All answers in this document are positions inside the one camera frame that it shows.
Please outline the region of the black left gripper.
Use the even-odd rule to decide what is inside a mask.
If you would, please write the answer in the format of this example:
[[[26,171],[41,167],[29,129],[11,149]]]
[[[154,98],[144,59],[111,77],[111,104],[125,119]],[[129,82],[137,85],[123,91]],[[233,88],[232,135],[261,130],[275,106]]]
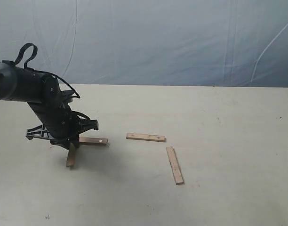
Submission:
[[[49,140],[51,145],[70,149],[70,143],[78,149],[80,147],[79,135],[88,130],[98,130],[98,120],[73,111],[69,106],[49,107],[43,104],[29,103],[29,107],[41,121],[41,125],[28,129],[26,138]]]

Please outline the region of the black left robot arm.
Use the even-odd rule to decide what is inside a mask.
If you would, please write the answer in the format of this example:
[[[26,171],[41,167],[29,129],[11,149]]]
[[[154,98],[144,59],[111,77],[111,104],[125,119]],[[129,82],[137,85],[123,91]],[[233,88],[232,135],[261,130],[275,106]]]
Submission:
[[[78,94],[72,86],[61,90],[60,80],[52,73],[0,62],[0,100],[26,102],[41,122],[27,130],[26,138],[48,140],[52,145],[69,149],[71,144],[79,146],[81,133],[98,130],[99,124],[70,108]]]

